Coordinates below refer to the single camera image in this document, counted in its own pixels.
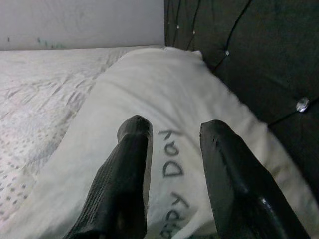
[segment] white bedsheet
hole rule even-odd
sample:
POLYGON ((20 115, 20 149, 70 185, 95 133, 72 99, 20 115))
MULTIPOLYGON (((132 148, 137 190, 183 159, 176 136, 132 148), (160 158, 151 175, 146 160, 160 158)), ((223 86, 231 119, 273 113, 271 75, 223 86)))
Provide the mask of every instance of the white bedsheet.
POLYGON ((159 130, 173 129, 185 135, 176 143, 187 146, 181 165, 190 177, 178 181, 163 181, 161 171, 153 169, 165 161, 153 154, 149 238, 161 238, 163 216, 171 208, 171 203, 166 202, 171 192, 167 189, 176 184, 184 185, 183 193, 190 200, 191 210, 180 212, 187 217, 181 224, 182 230, 172 233, 173 238, 187 238, 212 220, 204 176, 199 174, 203 172, 202 166, 192 162, 201 159, 200 124, 213 119, 225 121, 244 139, 271 172, 308 232, 312 236, 318 234, 314 198, 267 126, 209 73, 200 56, 179 50, 144 49, 126 54, 98 77, 62 143, 39 173, 32 193, 3 227, 2 237, 62 238, 80 214, 98 168, 117 144, 119 126, 136 114, 153 124, 155 143, 161 141, 163 146, 159 130))
POLYGON ((139 48, 0 52, 0 226, 32 191, 97 77, 139 48))

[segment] pillow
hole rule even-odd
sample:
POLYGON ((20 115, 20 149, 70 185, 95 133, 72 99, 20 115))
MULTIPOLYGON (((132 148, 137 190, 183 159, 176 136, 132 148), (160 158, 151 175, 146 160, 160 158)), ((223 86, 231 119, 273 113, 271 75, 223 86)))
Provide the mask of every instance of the pillow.
POLYGON ((215 119, 243 138, 306 230, 318 235, 309 187, 267 126, 209 72, 199 53, 165 48, 132 51, 99 76, 33 192, 3 229, 5 238, 62 238, 117 145, 118 128, 133 115, 153 124, 147 238, 216 231, 199 146, 200 125, 215 119))

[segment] black object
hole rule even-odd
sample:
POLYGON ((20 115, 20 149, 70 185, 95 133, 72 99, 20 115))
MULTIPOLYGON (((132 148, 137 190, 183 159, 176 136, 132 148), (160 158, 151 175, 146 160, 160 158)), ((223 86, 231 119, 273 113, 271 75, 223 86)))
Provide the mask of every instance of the black object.
POLYGON ((118 145, 98 170, 83 210, 64 239, 144 238, 152 136, 152 125, 141 116, 122 124, 118 145))
POLYGON ((219 120, 202 124, 200 146, 222 239, 309 239, 271 174, 219 120))
POLYGON ((165 0, 165 44, 200 50, 269 125, 319 202, 318 0, 165 0), (310 101, 296 110, 303 97, 310 101))

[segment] white wall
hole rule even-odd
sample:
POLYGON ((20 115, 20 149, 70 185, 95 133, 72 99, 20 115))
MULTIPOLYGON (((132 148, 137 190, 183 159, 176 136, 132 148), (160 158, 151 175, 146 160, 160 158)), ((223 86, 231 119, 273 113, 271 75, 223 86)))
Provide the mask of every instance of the white wall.
POLYGON ((0 50, 164 44, 163 0, 0 0, 0 50))

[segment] tufted headboard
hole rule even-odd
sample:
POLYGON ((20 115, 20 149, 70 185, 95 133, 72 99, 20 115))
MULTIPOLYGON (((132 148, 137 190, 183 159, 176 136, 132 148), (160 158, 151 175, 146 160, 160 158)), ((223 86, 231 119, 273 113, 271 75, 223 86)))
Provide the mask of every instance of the tufted headboard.
POLYGON ((319 203, 318 0, 165 0, 165 43, 200 50, 268 124, 319 203))

